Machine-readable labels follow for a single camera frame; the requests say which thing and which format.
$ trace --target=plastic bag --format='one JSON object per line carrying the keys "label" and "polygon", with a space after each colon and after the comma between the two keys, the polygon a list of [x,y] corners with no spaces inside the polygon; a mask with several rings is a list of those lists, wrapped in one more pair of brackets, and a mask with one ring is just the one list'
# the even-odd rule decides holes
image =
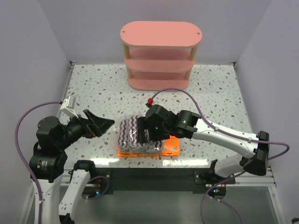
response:
{"label": "plastic bag", "polygon": [[118,145],[120,150],[124,153],[131,154],[160,154],[163,152],[162,141],[150,141],[148,130],[144,130],[145,143],[138,141],[138,118],[142,115],[128,116],[120,122],[120,135],[118,138]]}

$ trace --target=wooden shelf post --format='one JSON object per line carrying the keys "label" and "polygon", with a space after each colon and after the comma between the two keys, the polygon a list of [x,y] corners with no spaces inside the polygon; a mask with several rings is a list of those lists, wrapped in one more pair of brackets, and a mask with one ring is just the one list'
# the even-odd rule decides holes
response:
{"label": "wooden shelf post", "polygon": [[[123,50],[124,50],[124,53],[125,53],[125,58],[130,59],[131,56],[130,56],[129,46],[123,43]],[[128,78],[133,77],[132,70],[129,69],[128,67],[127,67],[127,74],[128,74]]]}
{"label": "wooden shelf post", "polygon": [[[190,56],[189,56],[189,60],[190,61],[194,60],[197,48],[198,48],[198,45],[196,45],[195,47],[191,48]],[[191,70],[187,71],[186,75],[185,75],[185,79],[189,79],[190,78],[190,74],[191,74]]]}

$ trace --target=cable connector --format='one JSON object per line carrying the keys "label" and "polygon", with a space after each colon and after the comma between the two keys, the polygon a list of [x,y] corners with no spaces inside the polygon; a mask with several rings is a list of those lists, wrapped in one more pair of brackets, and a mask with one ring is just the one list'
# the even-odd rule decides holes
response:
{"label": "cable connector", "polygon": [[148,99],[148,102],[145,104],[148,108],[150,108],[151,106],[153,106],[153,102],[154,100],[152,98]]}

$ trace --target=red object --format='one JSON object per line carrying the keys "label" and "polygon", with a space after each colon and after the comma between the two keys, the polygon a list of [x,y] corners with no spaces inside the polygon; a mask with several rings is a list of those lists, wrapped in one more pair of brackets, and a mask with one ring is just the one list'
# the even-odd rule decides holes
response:
{"label": "red object", "polygon": [[152,98],[149,98],[149,99],[148,99],[148,104],[152,105],[153,102],[154,102],[154,100],[153,100]]}

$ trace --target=orange tray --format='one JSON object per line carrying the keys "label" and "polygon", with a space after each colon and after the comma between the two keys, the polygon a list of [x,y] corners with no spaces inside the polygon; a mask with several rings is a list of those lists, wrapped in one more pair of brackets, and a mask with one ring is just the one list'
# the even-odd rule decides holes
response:
{"label": "orange tray", "polygon": [[142,154],[142,153],[124,153],[119,147],[117,147],[117,156],[121,157],[156,157],[156,156],[176,156],[180,155],[179,150],[179,139],[173,136],[170,136],[170,139],[164,141],[164,151],[160,154]]}

